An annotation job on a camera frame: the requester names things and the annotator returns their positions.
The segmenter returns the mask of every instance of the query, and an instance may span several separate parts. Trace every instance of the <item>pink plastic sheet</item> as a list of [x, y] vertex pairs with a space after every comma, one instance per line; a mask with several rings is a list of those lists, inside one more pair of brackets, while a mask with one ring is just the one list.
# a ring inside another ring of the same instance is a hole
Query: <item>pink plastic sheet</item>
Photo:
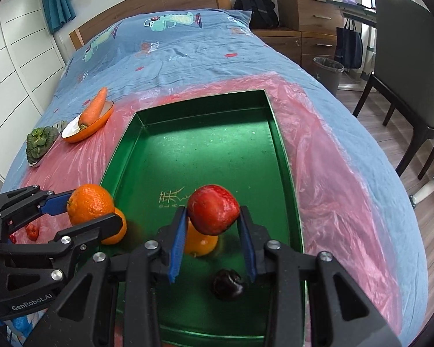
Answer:
[[[388, 264], [393, 257], [384, 256], [378, 238], [378, 225], [386, 231], [383, 222], [373, 213], [374, 205], [363, 179], [350, 169], [347, 156], [304, 90], [278, 74], [192, 86], [165, 97], [158, 96], [163, 90], [128, 95], [115, 104], [105, 127], [92, 137], [78, 144], [59, 138], [41, 165], [29, 169], [22, 186], [39, 184], [42, 189], [58, 193], [85, 183], [99, 184], [136, 111], [196, 97], [260, 89], [266, 90], [283, 135], [306, 252], [332, 252], [398, 335], [402, 323], [400, 291]], [[66, 214], [44, 215], [34, 223], [40, 226], [38, 243], [51, 240], [57, 231], [70, 226]], [[19, 243], [31, 243], [23, 229], [15, 235]]]

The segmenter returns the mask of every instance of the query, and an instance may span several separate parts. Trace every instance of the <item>bed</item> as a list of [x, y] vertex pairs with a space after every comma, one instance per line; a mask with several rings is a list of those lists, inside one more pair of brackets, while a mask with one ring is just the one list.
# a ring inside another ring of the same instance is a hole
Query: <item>bed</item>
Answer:
[[[126, 0], [71, 33], [78, 51], [37, 126], [72, 120], [102, 86], [115, 111], [84, 142], [58, 139], [37, 168], [28, 168], [23, 146], [2, 191], [39, 184], [61, 192], [99, 183], [136, 110], [263, 89], [290, 161], [306, 252], [331, 251], [407, 346], [425, 316], [428, 274], [401, 181], [347, 109], [253, 35], [249, 13], [229, 8], [230, 0]], [[66, 215], [36, 223], [37, 242], [69, 226]], [[23, 231], [16, 239], [30, 242]]]

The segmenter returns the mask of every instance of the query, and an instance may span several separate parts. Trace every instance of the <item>chair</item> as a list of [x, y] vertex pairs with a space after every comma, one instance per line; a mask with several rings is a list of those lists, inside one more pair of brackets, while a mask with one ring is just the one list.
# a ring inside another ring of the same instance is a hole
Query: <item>chair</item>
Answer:
[[[396, 172], [401, 176], [426, 140], [434, 140], [434, 18], [412, 0], [376, 0], [377, 44], [371, 73], [353, 115], [360, 113], [374, 87], [391, 106], [386, 126], [397, 109], [413, 126], [413, 137]], [[434, 160], [434, 147], [421, 180]]]

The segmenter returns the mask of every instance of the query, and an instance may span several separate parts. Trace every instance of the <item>red fruit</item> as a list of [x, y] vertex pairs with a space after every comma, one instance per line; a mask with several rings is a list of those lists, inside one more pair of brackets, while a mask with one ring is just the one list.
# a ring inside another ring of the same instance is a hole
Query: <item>red fruit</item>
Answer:
[[40, 228], [38, 228], [36, 225], [28, 224], [26, 226], [26, 234], [30, 241], [37, 241], [39, 234], [40, 234]]
[[195, 229], [204, 235], [220, 235], [240, 214], [233, 195], [219, 185], [205, 185], [195, 190], [186, 205]]

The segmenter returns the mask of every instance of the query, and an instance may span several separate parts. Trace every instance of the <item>orange fruit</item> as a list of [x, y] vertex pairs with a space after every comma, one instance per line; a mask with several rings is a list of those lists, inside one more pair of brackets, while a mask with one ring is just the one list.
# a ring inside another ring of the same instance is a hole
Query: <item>orange fruit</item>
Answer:
[[217, 240], [218, 236], [208, 236], [198, 232], [188, 219], [188, 232], [186, 233], [184, 249], [186, 254], [191, 254], [193, 257], [205, 256], [214, 250]]
[[96, 184], [79, 186], [67, 201], [67, 214], [73, 226], [114, 212], [111, 194]]
[[125, 220], [124, 213], [119, 210], [117, 207], [114, 208], [114, 212], [119, 215], [122, 219], [122, 228], [121, 230], [114, 236], [108, 237], [107, 239], [104, 239], [101, 241], [104, 245], [113, 245], [117, 244], [120, 240], [122, 240], [125, 236], [125, 233], [127, 232], [127, 221]]

